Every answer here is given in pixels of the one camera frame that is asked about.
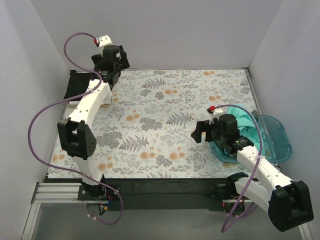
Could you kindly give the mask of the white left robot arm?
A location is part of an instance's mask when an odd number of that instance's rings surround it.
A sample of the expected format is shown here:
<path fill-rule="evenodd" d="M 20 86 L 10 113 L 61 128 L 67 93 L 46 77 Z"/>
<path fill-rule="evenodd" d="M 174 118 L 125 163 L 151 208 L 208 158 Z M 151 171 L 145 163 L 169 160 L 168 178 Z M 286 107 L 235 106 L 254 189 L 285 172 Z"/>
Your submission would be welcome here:
<path fill-rule="evenodd" d="M 83 96 L 75 110 L 57 123 L 61 148 L 76 163 L 83 173 L 82 186 L 95 200 L 103 199 L 106 187 L 100 183 L 104 175 L 92 156 L 97 140 L 91 130 L 93 120 L 103 104 L 110 104 L 112 88 L 118 82 L 121 71 L 129 68 L 127 54 L 122 45 L 107 45 L 102 53 L 92 57 L 94 73 L 88 82 L 91 93 Z"/>

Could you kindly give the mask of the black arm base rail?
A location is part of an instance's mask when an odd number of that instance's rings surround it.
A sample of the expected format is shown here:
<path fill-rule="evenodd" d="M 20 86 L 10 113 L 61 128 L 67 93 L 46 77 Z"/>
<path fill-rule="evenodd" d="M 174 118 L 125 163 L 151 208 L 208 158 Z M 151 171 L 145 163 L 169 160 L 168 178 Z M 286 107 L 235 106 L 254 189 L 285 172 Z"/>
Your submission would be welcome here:
<path fill-rule="evenodd" d="M 222 211 L 237 197 L 226 178 L 109 178 L 105 184 L 120 193 L 125 210 Z"/>

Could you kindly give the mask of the black t-shirt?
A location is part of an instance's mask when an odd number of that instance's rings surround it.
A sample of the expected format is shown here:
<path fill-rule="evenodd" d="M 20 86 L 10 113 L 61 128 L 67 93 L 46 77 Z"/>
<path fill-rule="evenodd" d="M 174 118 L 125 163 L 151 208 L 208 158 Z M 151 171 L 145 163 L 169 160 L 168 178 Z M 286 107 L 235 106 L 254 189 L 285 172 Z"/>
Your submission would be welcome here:
<path fill-rule="evenodd" d="M 90 79 L 90 72 L 77 72 L 76 70 L 71 70 L 64 99 L 78 96 L 86 92 Z"/>

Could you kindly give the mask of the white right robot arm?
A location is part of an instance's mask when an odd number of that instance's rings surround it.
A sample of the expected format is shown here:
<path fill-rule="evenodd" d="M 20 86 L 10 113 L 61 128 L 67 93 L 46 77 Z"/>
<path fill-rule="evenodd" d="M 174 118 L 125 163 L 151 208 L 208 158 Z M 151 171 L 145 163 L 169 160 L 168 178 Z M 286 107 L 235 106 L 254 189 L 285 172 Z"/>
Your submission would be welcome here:
<path fill-rule="evenodd" d="M 236 173 L 228 177 L 227 195 L 237 199 L 241 195 L 253 201 L 267 214 L 272 224 L 281 232 L 295 228 L 314 219 L 308 186 L 294 181 L 275 168 L 247 137 L 242 136 L 234 115 L 222 114 L 213 120 L 198 121 L 191 137 L 196 143 L 205 141 L 217 144 L 251 171 L 258 182 L 247 184 L 249 176 Z"/>

